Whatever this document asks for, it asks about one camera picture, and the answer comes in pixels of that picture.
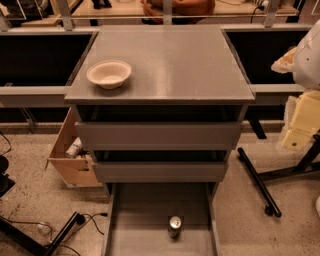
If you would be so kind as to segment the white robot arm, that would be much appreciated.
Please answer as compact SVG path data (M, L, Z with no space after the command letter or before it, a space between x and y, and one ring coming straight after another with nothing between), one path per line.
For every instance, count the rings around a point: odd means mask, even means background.
M296 47L272 64L271 70L291 73L294 82L304 88L298 98L287 101L281 141L284 148L301 149L320 130L320 20Z

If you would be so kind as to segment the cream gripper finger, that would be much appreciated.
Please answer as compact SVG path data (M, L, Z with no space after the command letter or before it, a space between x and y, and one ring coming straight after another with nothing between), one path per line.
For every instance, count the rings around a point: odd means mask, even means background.
M290 96L284 122L280 145L289 150L302 149L320 130L320 91L307 90L299 97Z

